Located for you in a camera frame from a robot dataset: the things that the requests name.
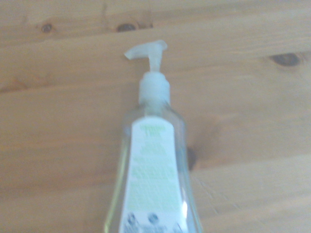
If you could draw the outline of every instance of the wooden plank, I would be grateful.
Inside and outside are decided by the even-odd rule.
[[[295,5],[288,1],[285,8],[281,3],[262,7],[150,30],[1,48],[1,89],[82,83],[103,77],[137,78],[147,69],[146,63],[128,62],[122,54],[133,45],[159,38],[169,45],[163,58],[164,73],[311,49],[309,1],[295,1]]]
[[[193,192],[207,233],[307,233],[311,157],[237,164],[193,172]],[[2,199],[3,232],[101,232],[111,185]]]
[[[0,1],[0,45],[17,45],[45,39],[59,39],[116,32],[130,23],[136,29],[260,13],[292,8],[302,1],[276,0],[12,0]],[[45,24],[51,30],[42,31]]]
[[[172,72],[194,169],[311,153],[311,68],[256,59]],[[112,183],[138,79],[0,95],[0,188],[18,197]]]

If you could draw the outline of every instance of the pump nozzle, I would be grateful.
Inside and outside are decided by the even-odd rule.
[[[132,47],[124,54],[130,60],[149,58],[150,72],[139,83],[139,103],[157,100],[170,104],[170,84],[160,73],[162,52],[166,49],[165,41],[158,40]]]
[[[149,58],[150,71],[160,72],[162,52],[167,49],[167,44],[164,40],[158,40],[142,45],[132,47],[124,55],[133,60],[136,58]]]

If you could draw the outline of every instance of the wood grain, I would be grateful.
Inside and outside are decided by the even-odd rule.
[[[310,28],[309,0],[0,0],[0,232],[102,231],[149,67],[123,53],[164,39],[205,232],[309,233]]]
[[[311,153],[311,70],[301,58],[292,68],[254,59],[167,75],[194,169]],[[113,183],[138,79],[2,94],[2,196]]]
[[[166,74],[180,69],[311,50],[310,2],[295,1],[293,4],[288,1],[284,3],[286,7],[271,2],[262,4],[257,10],[253,7],[250,12],[248,8],[237,8],[240,10],[232,16],[190,20],[122,34],[4,47],[0,49],[0,86],[7,91],[95,82],[108,77],[114,82],[137,78],[146,71],[146,63],[143,66],[142,61],[129,62],[123,53],[133,45],[159,38],[169,45],[162,66]]]
[[[310,155],[192,173],[198,212],[207,233],[310,230]],[[99,233],[112,185],[51,191],[2,200],[1,230]]]

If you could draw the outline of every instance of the white label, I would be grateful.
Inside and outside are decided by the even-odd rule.
[[[132,124],[130,164],[119,233],[187,233],[174,127],[160,117]]]

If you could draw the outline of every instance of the pump dispenser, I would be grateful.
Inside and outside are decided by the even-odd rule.
[[[163,40],[137,45],[125,53],[129,59],[149,58],[150,72],[146,72],[139,83],[139,103],[162,100],[170,104],[170,84],[160,73],[162,52],[167,49]]]
[[[192,197],[185,123],[170,107],[160,73],[163,40],[135,46],[129,59],[149,58],[139,107],[123,122],[118,177],[104,233],[202,233]]]

